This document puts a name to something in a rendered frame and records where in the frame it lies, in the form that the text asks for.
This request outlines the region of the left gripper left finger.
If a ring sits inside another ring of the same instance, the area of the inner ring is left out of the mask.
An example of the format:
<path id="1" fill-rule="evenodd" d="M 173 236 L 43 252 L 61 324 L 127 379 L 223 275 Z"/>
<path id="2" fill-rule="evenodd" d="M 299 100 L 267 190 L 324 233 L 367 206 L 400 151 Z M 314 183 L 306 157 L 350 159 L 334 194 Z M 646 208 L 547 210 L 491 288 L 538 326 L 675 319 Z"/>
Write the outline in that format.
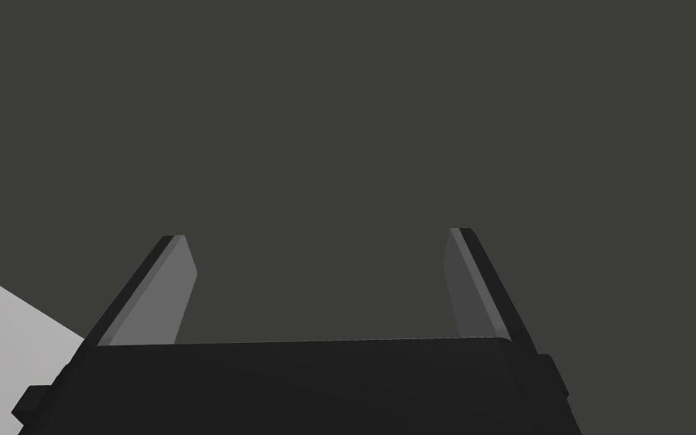
<path id="1" fill-rule="evenodd" d="M 94 324 L 84 345 L 174 344 L 197 276 L 186 237 L 163 236 Z"/>

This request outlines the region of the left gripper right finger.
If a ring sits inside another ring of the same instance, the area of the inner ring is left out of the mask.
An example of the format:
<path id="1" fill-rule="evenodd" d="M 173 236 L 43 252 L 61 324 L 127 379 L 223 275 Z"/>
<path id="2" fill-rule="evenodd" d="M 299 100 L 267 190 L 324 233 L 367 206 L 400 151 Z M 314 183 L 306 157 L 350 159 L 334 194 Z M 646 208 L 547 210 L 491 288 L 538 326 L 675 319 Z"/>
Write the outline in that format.
<path id="1" fill-rule="evenodd" d="M 442 262 L 458 338 L 503 338 L 537 353 L 487 251 L 471 228 L 447 232 Z"/>

